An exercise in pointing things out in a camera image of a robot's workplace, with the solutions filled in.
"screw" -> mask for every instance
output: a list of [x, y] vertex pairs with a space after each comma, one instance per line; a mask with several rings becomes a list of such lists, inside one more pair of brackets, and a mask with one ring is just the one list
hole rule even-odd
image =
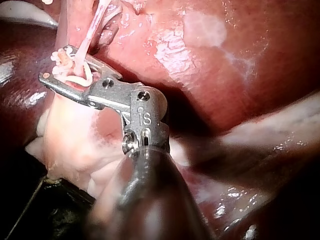
[[107, 78], [102, 82], [102, 87], [104, 87], [105, 89], [108, 89], [108, 88], [112, 88], [114, 84], [115, 83], [111, 78]]
[[148, 91], [140, 91], [138, 93], [138, 100], [141, 102], [146, 102], [150, 99], [150, 93]]
[[48, 77], [50, 77], [50, 74], [47, 73], [47, 72], [45, 72], [45, 73], [43, 74], [43, 77], [44, 77], [45, 79], [47, 79]]
[[132, 133], [126, 132], [122, 140], [122, 151], [124, 154], [135, 148], [135, 139]]

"pale tissue patch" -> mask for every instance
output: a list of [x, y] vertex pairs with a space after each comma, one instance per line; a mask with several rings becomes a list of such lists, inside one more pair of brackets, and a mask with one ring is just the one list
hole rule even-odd
[[221, 218], [224, 214], [226, 214], [226, 206], [221, 205], [216, 209], [216, 212], [214, 214], [215, 219]]
[[192, 188], [197, 191], [194, 199], [198, 205], [206, 202], [216, 202], [220, 195], [225, 193], [230, 187], [225, 183], [213, 181], [207, 175], [203, 174], [197, 174], [195, 180], [197, 183], [193, 184]]
[[227, 231], [231, 226], [236, 225], [236, 224], [239, 223], [241, 220], [242, 220], [242, 218], [237, 218], [237, 219], [233, 220], [233, 221], [229, 224], [229, 226], [227, 226], [223, 231]]
[[44, 138], [37, 137], [32, 142], [30, 142], [25, 148], [25, 151], [34, 156], [39, 162], [44, 161]]
[[251, 225], [249, 229], [246, 231], [243, 240], [254, 240], [256, 239], [256, 230], [257, 226], [256, 225]]
[[15, 74], [15, 68], [13, 63], [10, 62], [5, 62], [0, 65], [0, 73], [1, 73], [1, 78], [0, 78], [0, 86], [4, 86], [6, 83], [9, 82], [9, 79], [11, 76]]
[[120, 147], [105, 147], [103, 151], [100, 152], [100, 161], [92, 168], [92, 173], [90, 176], [96, 182], [99, 182], [101, 178], [112, 174], [113, 170], [117, 168], [119, 162], [124, 158], [124, 154]]
[[174, 138], [170, 138], [170, 155], [172, 159], [181, 166], [189, 166], [186, 150], [182, 144]]
[[31, 108], [32, 106], [36, 105], [38, 100], [41, 98], [44, 98], [47, 95], [47, 92], [35, 92], [31, 97], [28, 99], [24, 100], [25, 107]]
[[92, 196], [92, 197], [94, 197], [94, 198], [96, 198], [96, 197], [98, 196], [98, 195], [96, 194], [96, 192], [97, 192], [97, 186], [96, 186], [95, 181], [94, 181], [92, 178], [90, 178], [90, 180], [89, 180], [88, 188], [87, 188], [86, 192], [87, 192], [90, 196]]
[[4, 1], [0, 3], [0, 19], [21, 23], [29, 20], [55, 28], [58, 26], [58, 23], [49, 14], [25, 1]]
[[224, 57], [229, 61], [231, 65], [233, 65], [237, 69], [243, 79], [248, 80], [249, 76], [253, 74], [256, 65], [254, 58], [245, 59], [236, 57], [234, 54], [227, 52], [222, 48], [221, 50], [224, 51]]
[[121, 35], [120, 37], [119, 37], [119, 39], [121, 40], [121, 39], [124, 39], [124, 38], [127, 38], [127, 37], [130, 37], [130, 36], [132, 36], [132, 34], [134, 34], [136, 31], [135, 30], [131, 30], [129, 33], [127, 33], [127, 34], [124, 34], [124, 35]]
[[275, 148], [280, 151], [310, 151], [320, 141], [320, 92], [264, 119], [240, 124], [220, 140], [225, 146], [245, 146], [260, 151], [273, 151]]
[[174, 23], [174, 30], [159, 30], [148, 40], [157, 42], [154, 57], [167, 69], [172, 79], [179, 79], [181, 76], [195, 72], [193, 56], [186, 48], [183, 27], [179, 22]]
[[225, 23], [215, 15], [186, 11], [183, 23], [187, 47], [220, 47], [227, 38]]
[[50, 5], [53, 3], [54, 0], [42, 0], [42, 2], [46, 5]]
[[[76, 161], [70, 162], [73, 164], [73, 168], [76, 171], [84, 171], [89, 169], [91, 166], [96, 164], [94, 159], [86, 158], [86, 156], [95, 157], [98, 153], [97, 147], [94, 146], [97, 143], [96, 138], [94, 138], [94, 132], [92, 131], [92, 122], [94, 122], [97, 118], [98, 111], [75, 103], [69, 99], [55, 98], [52, 106], [50, 117], [47, 119], [47, 123], [49, 128], [51, 127], [52, 131], [57, 128], [56, 126], [64, 126], [65, 129], [62, 129], [65, 133], [64, 138], [60, 141], [52, 141], [52, 148], [56, 148], [53, 152], [54, 154], [54, 163], [57, 166], [61, 164], [65, 164], [66, 156], [72, 156]], [[46, 115], [42, 115], [42, 123], [38, 123], [39, 125], [39, 134], [41, 134], [41, 125], [45, 122]], [[73, 147], [78, 145], [78, 151], [73, 151]], [[32, 153], [34, 148], [30, 148], [28, 151], [31, 155], [35, 155], [36, 153]]]
[[46, 129], [49, 111], [50, 111], [50, 108], [45, 110], [44, 113], [40, 116], [38, 125], [36, 126], [36, 135], [38, 137], [43, 137], [45, 135], [45, 129]]

